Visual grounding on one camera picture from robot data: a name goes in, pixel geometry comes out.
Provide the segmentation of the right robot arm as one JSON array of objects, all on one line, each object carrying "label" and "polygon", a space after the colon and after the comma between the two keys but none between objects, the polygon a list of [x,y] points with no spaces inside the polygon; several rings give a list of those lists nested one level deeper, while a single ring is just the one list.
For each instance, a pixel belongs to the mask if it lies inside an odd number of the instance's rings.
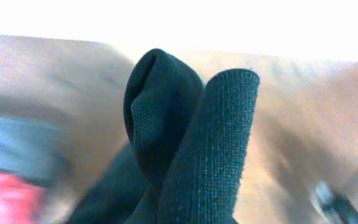
[{"label": "right robot arm", "polygon": [[358,224],[358,168],[340,188],[320,181],[311,202],[325,223]]}]

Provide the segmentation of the black polo shirt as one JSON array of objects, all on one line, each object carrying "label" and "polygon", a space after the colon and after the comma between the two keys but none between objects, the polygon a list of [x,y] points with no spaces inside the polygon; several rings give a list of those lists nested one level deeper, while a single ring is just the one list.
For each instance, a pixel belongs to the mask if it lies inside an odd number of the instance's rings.
[{"label": "black polo shirt", "polygon": [[203,83],[160,49],[135,65],[123,102],[129,142],[69,223],[234,223],[260,78],[232,68]]}]

